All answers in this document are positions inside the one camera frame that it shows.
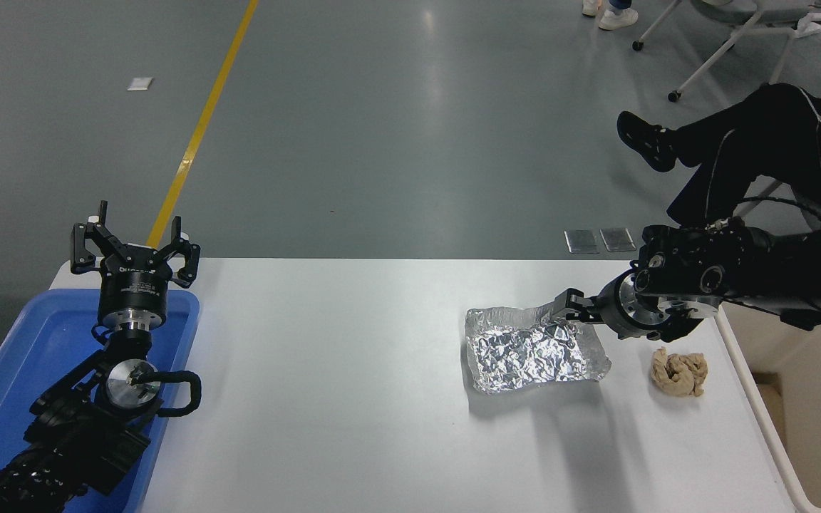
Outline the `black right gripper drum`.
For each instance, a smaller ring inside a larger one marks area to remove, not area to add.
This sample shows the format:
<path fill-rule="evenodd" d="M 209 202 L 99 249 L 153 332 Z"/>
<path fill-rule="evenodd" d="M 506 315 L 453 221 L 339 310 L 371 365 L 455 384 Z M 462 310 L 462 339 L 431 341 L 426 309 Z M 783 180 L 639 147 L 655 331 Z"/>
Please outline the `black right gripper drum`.
<path fill-rule="evenodd" d="M 619 298 L 620 288 L 625 280 L 625 276 L 617 276 L 607 283 L 595 298 L 596 315 L 618 338 L 632 337 L 632 325 Z"/>

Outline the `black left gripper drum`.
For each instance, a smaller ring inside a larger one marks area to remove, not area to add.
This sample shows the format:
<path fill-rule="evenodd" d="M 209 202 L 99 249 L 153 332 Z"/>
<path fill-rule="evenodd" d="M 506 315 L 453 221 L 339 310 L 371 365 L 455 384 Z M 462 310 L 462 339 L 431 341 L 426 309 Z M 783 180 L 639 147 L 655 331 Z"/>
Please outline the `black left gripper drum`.
<path fill-rule="evenodd" d="M 123 256 L 114 253 L 103 257 L 98 322 L 113 328 L 120 313 L 139 311 L 150 328 L 160 327 L 167 317 L 171 276 L 168 262 L 150 247 L 127 246 Z"/>

